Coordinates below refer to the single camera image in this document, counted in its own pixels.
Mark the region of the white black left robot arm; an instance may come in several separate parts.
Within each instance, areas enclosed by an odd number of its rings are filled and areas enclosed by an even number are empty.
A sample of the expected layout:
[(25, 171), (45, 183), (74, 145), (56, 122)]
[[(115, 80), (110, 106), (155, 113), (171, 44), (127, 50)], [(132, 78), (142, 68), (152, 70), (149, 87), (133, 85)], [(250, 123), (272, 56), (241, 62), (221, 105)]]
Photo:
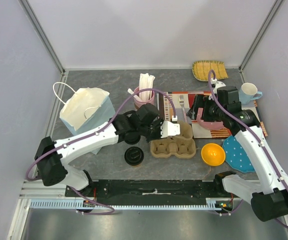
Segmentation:
[(71, 138), (53, 141), (42, 139), (36, 158), (44, 186), (65, 184), (73, 187), (83, 197), (93, 192), (93, 184), (86, 170), (70, 166), (76, 158), (105, 146), (126, 142), (136, 144), (141, 137), (158, 140), (165, 137), (166, 121), (160, 117), (157, 107), (148, 103), (138, 110), (117, 114), (101, 126)]

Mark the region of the pink polka dot plate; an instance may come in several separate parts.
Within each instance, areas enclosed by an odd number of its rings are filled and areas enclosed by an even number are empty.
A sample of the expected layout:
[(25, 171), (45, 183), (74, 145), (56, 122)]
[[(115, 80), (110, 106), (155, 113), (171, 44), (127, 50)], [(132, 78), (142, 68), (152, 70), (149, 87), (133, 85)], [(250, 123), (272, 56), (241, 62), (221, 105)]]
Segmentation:
[(202, 113), (203, 113), (203, 108), (199, 108), (198, 111), (197, 111), (196, 121), (203, 128), (208, 129), (208, 130), (213, 130), (213, 131), (218, 131), (218, 130), (221, 130), (221, 129), (225, 128), (224, 125), (223, 125), (223, 122), (204, 121), (201, 118), (202, 117)]

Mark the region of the light blue paper bag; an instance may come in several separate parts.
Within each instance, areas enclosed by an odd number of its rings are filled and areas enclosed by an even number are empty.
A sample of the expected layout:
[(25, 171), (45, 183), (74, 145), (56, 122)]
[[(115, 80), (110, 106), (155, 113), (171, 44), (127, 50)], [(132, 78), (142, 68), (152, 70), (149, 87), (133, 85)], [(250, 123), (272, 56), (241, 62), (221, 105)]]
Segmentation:
[(64, 104), (60, 119), (74, 136), (99, 127), (116, 113), (108, 91), (86, 87), (73, 90), (73, 93), (67, 101), (55, 96)]

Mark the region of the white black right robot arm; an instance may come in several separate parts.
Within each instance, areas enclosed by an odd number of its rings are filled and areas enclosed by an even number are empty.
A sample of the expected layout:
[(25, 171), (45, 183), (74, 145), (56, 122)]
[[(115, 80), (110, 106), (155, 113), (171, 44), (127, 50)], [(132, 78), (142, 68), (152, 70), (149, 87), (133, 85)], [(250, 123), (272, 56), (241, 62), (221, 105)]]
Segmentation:
[(232, 193), (240, 197), (263, 222), (288, 215), (288, 175), (269, 148), (254, 112), (242, 109), (236, 87), (219, 87), (209, 96), (196, 94), (187, 115), (198, 123), (222, 123), (229, 129), (258, 176), (255, 184), (232, 171), (219, 173), (213, 184), (217, 196)]

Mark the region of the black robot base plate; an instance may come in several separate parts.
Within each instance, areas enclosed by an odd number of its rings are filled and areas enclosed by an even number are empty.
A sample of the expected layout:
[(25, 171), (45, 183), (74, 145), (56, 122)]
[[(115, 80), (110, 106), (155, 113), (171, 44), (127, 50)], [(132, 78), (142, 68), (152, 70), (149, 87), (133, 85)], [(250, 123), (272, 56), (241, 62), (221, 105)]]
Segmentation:
[(207, 198), (231, 199), (231, 194), (217, 191), (213, 181), (202, 180), (117, 180), (101, 179), (82, 192), (102, 204), (200, 204)]

